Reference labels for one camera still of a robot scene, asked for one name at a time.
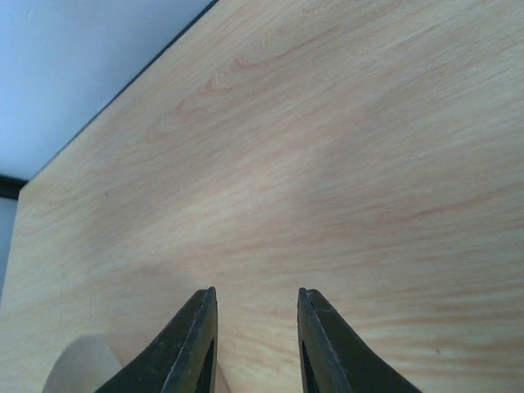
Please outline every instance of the wooden table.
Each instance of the wooden table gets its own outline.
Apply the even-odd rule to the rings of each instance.
[[[524,390],[522,37],[517,0],[220,0],[21,193],[0,391],[211,285],[232,391],[300,391],[300,286],[425,391]]]

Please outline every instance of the wood grain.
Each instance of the wood grain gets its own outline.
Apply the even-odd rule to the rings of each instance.
[[[219,298],[231,391],[300,391],[318,288],[424,391],[524,391],[524,4],[221,0],[21,193],[0,391]]]

